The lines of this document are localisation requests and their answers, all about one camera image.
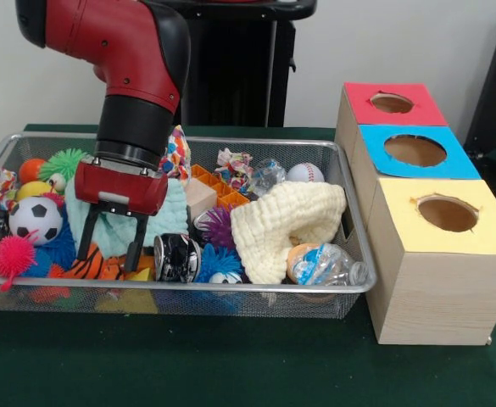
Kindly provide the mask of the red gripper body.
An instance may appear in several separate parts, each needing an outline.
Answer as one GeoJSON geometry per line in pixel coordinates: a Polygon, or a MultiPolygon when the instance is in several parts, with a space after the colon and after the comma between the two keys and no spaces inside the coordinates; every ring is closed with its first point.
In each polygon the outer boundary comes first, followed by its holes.
{"type": "Polygon", "coordinates": [[[142,176],[80,162],[75,172],[75,195],[81,201],[125,205],[132,213],[156,215],[168,190],[167,176],[142,176]]]}

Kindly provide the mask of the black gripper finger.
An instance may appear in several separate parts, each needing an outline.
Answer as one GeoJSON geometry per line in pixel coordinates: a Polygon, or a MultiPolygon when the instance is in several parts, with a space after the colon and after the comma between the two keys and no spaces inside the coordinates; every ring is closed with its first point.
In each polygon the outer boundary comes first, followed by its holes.
{"type": "Polygon", "coordinates": [[[137,220],[136,232],[133,241],[129,244],[124,263],[125,271],[136,271],[142,252],[144,238],[147,231],[148,215],[135,214],[137,220]]]}
{"type": "Polygon", "coordinates": [[[81,235],[80,245],[77,252],[77,259],[87,258],[92,243],[92,235],[99,215],[99,207],[91,207],[89,209],[81,235]]]}

